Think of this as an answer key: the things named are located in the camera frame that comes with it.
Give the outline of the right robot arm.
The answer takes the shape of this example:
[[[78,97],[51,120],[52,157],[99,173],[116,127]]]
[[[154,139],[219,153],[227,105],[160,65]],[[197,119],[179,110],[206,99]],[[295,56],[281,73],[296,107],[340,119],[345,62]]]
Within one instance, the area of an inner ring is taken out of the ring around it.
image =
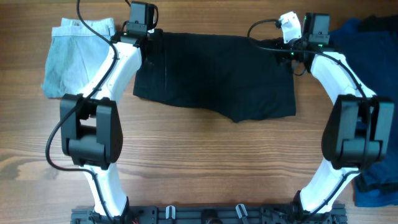
[[[384,159],[392,126],[394,102],[368,88],[345,55],[327,46],[329,20],[327,14],[308,13],[301,24],[290,11],[276,22],[283,33],[281,51],[303,62],[333,103],[322,135],[323,160],[295,198],[294,213],[299,220],[330,213],[342,190]]]

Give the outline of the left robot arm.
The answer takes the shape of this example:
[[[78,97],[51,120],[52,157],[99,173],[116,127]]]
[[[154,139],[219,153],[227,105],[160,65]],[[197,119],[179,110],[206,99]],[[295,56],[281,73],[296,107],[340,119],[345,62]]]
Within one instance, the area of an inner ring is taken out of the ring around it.
[[[109,52],[94,79],[79,94],[60,102],[62,151],[71,157],[73,172],[83,172],[95,205],[87,223],[133,223],[129,200],[119,179],[117,160],[123,132],[117,103],[144,61],[145,44],[159,20],[158,8],[130,2],[130,18],[107,41]]]

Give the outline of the black shorts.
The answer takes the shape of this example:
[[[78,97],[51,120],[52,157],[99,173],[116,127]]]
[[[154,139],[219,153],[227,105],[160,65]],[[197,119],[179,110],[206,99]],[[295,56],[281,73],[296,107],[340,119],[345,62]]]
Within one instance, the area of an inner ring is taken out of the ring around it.
[[[133,94],[212,110],[235,123],[296,114],[291,62],[232,35],[155,30]]]

